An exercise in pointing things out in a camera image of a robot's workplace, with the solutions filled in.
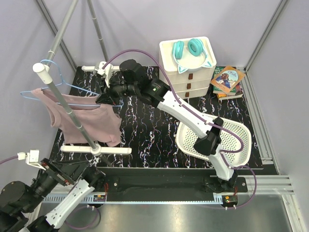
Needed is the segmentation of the pink tank top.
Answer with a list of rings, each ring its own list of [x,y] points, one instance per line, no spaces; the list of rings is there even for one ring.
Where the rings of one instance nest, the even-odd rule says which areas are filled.
[[[51,127],[62,130],[65,144],[87,143],[50,89],[37,88],[31,93],[45,105],[50,115]],[[97,105],[96,96],[62,96],[93,141],[106,143],[109,147],[121,142],[121,118],[114,113],[111,105]]]

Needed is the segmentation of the blue wire hanger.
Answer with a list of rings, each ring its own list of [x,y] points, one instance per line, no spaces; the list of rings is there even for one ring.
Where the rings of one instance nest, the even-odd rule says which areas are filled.
[[[93,91],[91,91],[91,90],[87,90],[87,89],[84,89],[84,88],[81,88],[81,87],[78,87],[78,86],[75,86],[75,85],[72,85],[72,84],[67,83],[67,82],[65,81],[65,78],[63,77],[63,75],[62,75],[62,73],[61,73],[61,68],[59,67],[59,65],[58,65],[57,63],[55,63],[54,61],[49,60],[49,59],[42,59],[42,60],[40,61],[40,63],[41,63],[42,65],[44,65],[44,66],[46,66],[46,64],[45,64],[46,62],[50,62],[50,63],[54,64],[54,65],[57,67],[57,69],[58,69],[58,73],[59,73],[61,82],[58,83],[58,84],[55,84],[56,87],[61,86],[61,85],[67,85],[67,86],[69,86],[69,87],[78,89],[78,90],[80,90],[80,91],[84,91],[84,92],[86,92],[86,93],[90,93],[91,95],[95,95],[95,96],[98,96],[98,95],[99,95],[98,93],[95,93],[95,92],[93,92]],[[36,100],[36,101],[39,100],[39,99],[37,99],[37,98],[27,97],[27,96],[25,95],[26,93],[31,93],[31,90],[21,91],[21,92],[20,92],[20,95],[21,95],[22,97],[26,98],[26,99],[31,99],[31,100]]]

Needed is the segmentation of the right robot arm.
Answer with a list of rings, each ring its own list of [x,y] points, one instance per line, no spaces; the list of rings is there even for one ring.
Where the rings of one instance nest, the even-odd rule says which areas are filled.
[[[193,144],[194,157],[209,160],[217,175],[215,185],[223,191],[236,187],[237,173],[222,158],[224,121],[206,116],[181,99],[172,88],[158,78],[149,78],[146,70],[129,59],[113,66],[104,63],[97,69],[102,79],[101,94],[97,103],[116,104],[119,98],[136,96],[144,104],[164,111],[187,126],[197,137]]]

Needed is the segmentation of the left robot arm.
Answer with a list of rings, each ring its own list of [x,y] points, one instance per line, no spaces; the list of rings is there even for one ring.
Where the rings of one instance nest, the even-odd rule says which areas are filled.
[[[42,169],[30,186],[13,181],[0,192],[2,232],[18,232],[24,227],[30,232],[57,232],[89,193],[104,188],[105,173],[88,161],[55,162],[44,158],[41,165]],[[64,187],[72,185],[72,189],[54,210],[27,224],[25,214],[34,212],[58,184]]]

